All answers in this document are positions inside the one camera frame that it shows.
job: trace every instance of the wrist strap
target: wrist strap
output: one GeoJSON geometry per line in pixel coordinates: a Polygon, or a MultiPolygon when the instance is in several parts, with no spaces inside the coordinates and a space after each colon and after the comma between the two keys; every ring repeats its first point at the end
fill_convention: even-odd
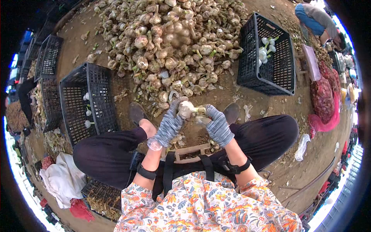
{"type": "Polygon", "coordinates": [[[154,180],[156,178],[157,170],[156,171],[148,171],[148,170],[144,169],[142,164],[140,164],[140,165],[138,165],[137,173],[139,173],[142,177],[144,177],[146,179],[154,180]]]}
{"type": "Polygon", "coordinates": [[[223,162],[223,168],[229,171],[230,173],[236,175],[248,169],[250,167],[251,161],[252,161],[252,158],[250,156],[247,156],[246,163],[242,166],[238,166],[238,165],[231,165],[229,162],[229,159],[227,158],[227,160],[223,162]]]}

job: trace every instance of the black plastic crate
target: black plastic crate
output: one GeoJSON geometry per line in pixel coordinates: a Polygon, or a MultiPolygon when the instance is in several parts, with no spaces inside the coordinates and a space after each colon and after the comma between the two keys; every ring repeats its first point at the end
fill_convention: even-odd
{"type": "Polygon", "coordinates": [[[62,120],[62,108],[60,106],[59,91],[56,78],[44,77],[41,79],[41,93],[46,115],[43,133],[59,127],[62,120]]]}
{"type": "Polygon", "coordinates": [[[35,67],[35,77],[34,77],[35,82],[37,82],[41,77],[41,67],[43,64],[43,58],[44,58],[47,42],[48,42],[48,38],[46,38],[44,42],[40,45],[39,53],[37,55],[36,67],[35,67]]]}
{"type": "Polygon", "coordinates": [[[327,52],[327,54],[331,57],[332,59],[332,67],[338,72],[338,74],[341,74],[340,71],[340,65],[339,65],[339,60],[338,56],[336,55],[336,52],[334,50],[327,52]]]}
{"type": "Polygon", "coordinates": [[[90,196],[96,199],[102,199],[109,207],[117,209],[122,214],[121,189],[91,179],[81,190],[81,193],[84,197],[90,196]]]}
{"type": "Polygon", "coordinates": [[[56,78],[62,43],[63,38],[49,35],[41,44],[36,62],[35,82],[40,78],[56,78]]]}
{"type": "Polygon", "coordinates": [[[55,25],[56,23],[47,19],[43,27],[36,32],[35,43],[41,45],[43,41],[48,37],[48,35],[53,32],[55,25]]]}
{"type": "Polygon", "coordinates": [[[63,120],[71,145],[83,138],[118,130],[115,105],[111,93],[112,71],[92,63],[84,63],[64,77],[59,84],[63,120]],[[89,93],[89,101],[83,96],[89,93]],[[86,116],[86,108],[92,115],[86,116]],[[89,128],[85,121],[94,122],[89,128]]]}
{"type": "Polygon", "coordinates": [[[28,68],[21,69],[21,74],[19,76],[19,82],[20,83],[23,83],[25,80],[27,80],[27,76],[28,76],[29,71],[30,71],[30,69],[28,69],[28,68]]]}
{"type": "Polygon", "coordinates": [[[32,39],[30,46],[26,51],[26,59],[28,60],[36,60],[39,54],[40,45],[35,44],[35,38],[32,39]]]}
{"type": "Polygon", "coordinates": [[[241,28],[240,44],[244,49],[239,59],[237,83],[266,95],[295,94],[295,60],[290,34],[277,24],[254,13],[241,28]],[[276,52],[266,64],[259,65],[259,48],[263,37],[277,37],[276,52]]]}

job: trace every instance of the orange floral pattern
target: orange floral pattern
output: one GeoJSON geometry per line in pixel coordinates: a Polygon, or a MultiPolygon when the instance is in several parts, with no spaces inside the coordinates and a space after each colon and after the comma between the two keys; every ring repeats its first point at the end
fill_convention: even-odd
{"type": "Polygon", "coordinates": [[[296,213],[285,209],[257,177],[240,186],[215,173],[215,182],[198,171],[173,180],[157,202],[152,191],[135,183],[121,193],[122,213],[114,232],[123,231],[302,231],[296,213]]]}

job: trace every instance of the hand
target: hand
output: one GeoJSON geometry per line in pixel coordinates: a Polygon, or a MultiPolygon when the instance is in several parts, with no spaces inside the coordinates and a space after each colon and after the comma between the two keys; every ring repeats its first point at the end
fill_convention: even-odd
{"type": "Polygon", "coordinates": [[[170,140],[172,140],[179,133],[180,128],[183,126],[184,119],[177,115],[179,103],[183,101],[188,101],[188,97],[181,97],[171,103],[168,111],[161,121],[157,133],[153,137],[163,147],[169,146],[170,140]]]}
{"type": "Polygon", "coordinates": [[[206,104],[205,108],[206,115],[212,119],[206,126],[207,132],[219,146],[225,147],[234,138],[234,133],[229,129],[226,117],[210,104],[206,104]]]}

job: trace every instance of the white plastic bag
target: white plastic bag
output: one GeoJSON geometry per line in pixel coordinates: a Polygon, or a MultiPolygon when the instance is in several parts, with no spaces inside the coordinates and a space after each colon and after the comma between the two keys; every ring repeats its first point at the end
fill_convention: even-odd
{"type": "Polygon", "coordinates": [[[75,165],[72,155],[60,152],[56,164],[40,169],[46,190],[53,195],[61,209],[70,208],[72,198],[81,199],[86,176],[75,165]]]}
{"type": "Polygon", "coordinates": [[[303,160],[303,155],[306,150],[306,143],[310,141],[311,139],[309,138],[309,134],[303,134],[302,137],[300,138],[298,149],[295,152],[295,159],[297,161],[303,160]]]}

